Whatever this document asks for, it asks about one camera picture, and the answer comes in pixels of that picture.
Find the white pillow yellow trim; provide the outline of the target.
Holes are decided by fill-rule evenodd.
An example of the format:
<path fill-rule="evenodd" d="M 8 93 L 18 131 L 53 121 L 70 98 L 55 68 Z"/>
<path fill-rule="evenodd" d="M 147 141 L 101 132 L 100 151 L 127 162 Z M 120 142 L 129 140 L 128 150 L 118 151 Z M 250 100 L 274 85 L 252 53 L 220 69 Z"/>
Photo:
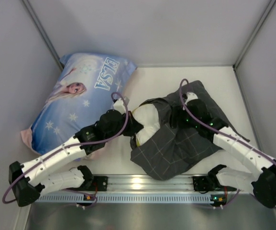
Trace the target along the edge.
<path fill-rule="evenodd" d="M 141 105 L 132 112 L 132 116 L 143 128 L 132 137 L 131 148 L 135 149 L 150 141 L 156 145 L 153 136 L 161 127 L 156 107 L 151 103 Z"/>

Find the grey checked pillowcase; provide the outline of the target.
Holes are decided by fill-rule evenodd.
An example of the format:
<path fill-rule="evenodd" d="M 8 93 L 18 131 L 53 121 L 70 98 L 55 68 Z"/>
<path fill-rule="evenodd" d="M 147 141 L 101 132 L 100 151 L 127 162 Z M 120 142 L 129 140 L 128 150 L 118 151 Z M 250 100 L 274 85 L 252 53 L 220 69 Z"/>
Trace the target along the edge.
<path fill-rule="evenodd" d="M 221 118 L 233 127 L 201 81 L 196 80 L 182 86 L 181 91 L 182 93 L 176 91 L 163 98 L 148 99 L 139 105 L 153 104 L 158 110 L 161 127 L 153 136 L 156 145 L 150 141 L 132 149 L 131 161 L 156 180 L 164 181 L 185 173 L 204 158 L 220 150 L 219 147 L 201 137 L 193 128 L 171 127 L 172 107 L 185 105 L 184 94 L 195 93 L 213 116 Z"/>

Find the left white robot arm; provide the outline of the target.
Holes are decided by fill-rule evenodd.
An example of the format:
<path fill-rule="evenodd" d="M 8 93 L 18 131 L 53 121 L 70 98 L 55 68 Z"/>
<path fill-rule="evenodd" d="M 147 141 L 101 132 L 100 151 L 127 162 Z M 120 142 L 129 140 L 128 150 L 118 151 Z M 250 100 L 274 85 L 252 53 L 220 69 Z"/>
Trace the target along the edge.
<path fill-rule="evenodd" d="M 118 137 L 131 137 L 143 129 L 133 114 L 108 110 L 95 124 L 79 130 L 54 150 L 25 163 L 13 162 L 9 166 L 7 192 L 12 191 L 19 207 L 34 203 L 50 192 L 74 189 L 86 190 L 92 185 L 93 175 L 86 166 L 55 173 L 66 164 L 90 155 Z"/>

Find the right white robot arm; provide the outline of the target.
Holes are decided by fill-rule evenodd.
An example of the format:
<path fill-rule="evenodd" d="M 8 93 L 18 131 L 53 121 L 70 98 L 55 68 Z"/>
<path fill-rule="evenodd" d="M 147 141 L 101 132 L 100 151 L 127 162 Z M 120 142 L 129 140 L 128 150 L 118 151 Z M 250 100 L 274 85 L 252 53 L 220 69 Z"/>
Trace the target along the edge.
<path fill-rule="evenodd" d="M 243 172 L 219 165 L 208 173 L 215 184 L 245 191 L 263 206 L 276 208 L 276 159 L 245 141 L 227 122 L 213 116 L 202 100 L 193 99 L 173 107 L 170 125 L 195 129 L 248 169 Z"/>

